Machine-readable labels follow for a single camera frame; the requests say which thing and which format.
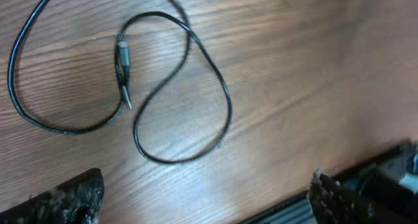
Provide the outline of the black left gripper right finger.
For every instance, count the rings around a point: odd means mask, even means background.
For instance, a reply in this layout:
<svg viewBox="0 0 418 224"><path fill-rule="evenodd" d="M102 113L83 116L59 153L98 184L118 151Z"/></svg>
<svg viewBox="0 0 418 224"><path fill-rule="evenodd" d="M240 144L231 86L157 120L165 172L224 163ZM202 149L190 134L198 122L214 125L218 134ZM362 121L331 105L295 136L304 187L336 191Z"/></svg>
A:
<svg viewBox="0 0 418 224"><path fill-rule="evenodd" d="M376 169L346 184L317 170L308 202L318 223L417 223L417 194Z"/></svg>

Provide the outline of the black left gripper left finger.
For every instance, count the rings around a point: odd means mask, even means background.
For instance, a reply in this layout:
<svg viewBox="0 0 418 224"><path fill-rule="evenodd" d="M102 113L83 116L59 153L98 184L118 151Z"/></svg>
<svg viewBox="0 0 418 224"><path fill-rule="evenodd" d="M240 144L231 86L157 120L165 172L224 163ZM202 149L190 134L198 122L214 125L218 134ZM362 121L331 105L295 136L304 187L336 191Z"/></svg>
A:
<svg viewBox="0 0 418 224"><path fill-rule="evenodd" d="M98 223L104 193L101 170L91 168L1 212L1 224Z"/></svg>

